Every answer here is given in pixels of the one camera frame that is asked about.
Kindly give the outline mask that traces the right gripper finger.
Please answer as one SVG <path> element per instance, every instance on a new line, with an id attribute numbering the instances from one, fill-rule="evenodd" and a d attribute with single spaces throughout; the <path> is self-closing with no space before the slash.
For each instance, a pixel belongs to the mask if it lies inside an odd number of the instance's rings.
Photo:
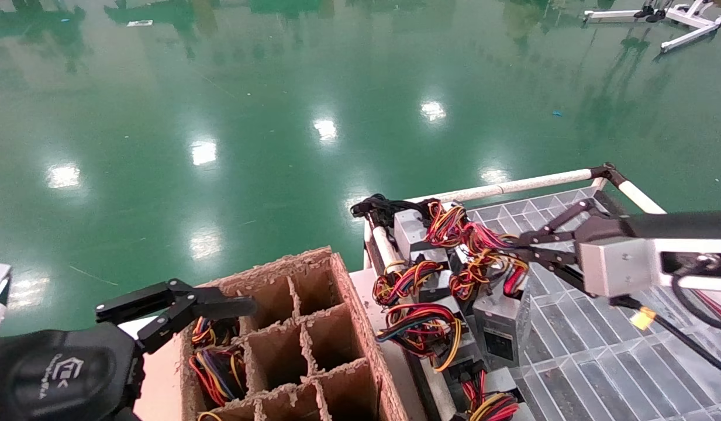
<path id="1" fill-rule="evenodd" d="M 539 264 L 574 289 L 583 291 L 583 273 L 575 253 L 533 246 L 518 247 L 512 253 L 522 261 Z"/>
<path id="2" fill-rule="evenodd" d="M 538 243 L 574 241 L 576 240 L 576 230 L 559 232 L 559 229 L 583 213 L 588 214 L 588 216 L 597 216 L 598 218 L 607 217 L 606 212 L 596 207 L 593 199 L 586 199 L 569 206 L 563 213 L 559 213 L 558 216 L 551 219 L 551 221 L 540 227 L 540 229 L 537 229 L 537 231 L 524 232 L 518 237 L 508 237 L 503 241 L 507 247 L 527 247 Z"/>

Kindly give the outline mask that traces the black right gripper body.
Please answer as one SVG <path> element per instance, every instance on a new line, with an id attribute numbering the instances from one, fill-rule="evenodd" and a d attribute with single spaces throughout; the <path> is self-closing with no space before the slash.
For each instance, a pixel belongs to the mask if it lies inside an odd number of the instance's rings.
<path id="1" fill-rule="evenodd" d="M 590 216 L 574 242 L 581 258 L 721 257 L 721 211 Z"/>

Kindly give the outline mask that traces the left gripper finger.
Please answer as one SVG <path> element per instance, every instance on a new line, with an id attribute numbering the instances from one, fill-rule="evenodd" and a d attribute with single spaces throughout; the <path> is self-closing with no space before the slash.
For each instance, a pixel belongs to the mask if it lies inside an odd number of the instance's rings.
<path id="1" fill-rule="evenodd" d="M 255 304 L 173 304 L 138 332 L 143 352 L 154 354 L 175 334 L 181 333 L 200 317 L 210 320 L 240 318 L 256 313 Z"/>
<path id="2" fill-rule="evenodd" d="M 256 312 L 257 303 L 251 296 L 230 298 L 218 287 L 194 287 L 170 279 L 99 304 L 95 321 L 126 323 L 157 314 L 163 323 L 191 323 L 199 317 L 239 318 Z"/>

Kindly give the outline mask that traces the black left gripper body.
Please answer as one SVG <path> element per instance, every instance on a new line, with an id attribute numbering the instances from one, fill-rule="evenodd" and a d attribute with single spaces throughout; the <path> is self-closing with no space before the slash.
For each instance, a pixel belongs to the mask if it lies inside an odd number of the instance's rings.
<path id="1" fill-rule="evenodd" d="M 136 420 L 143 363 L 111 323 L 0 337 L 0 420 Z"/>

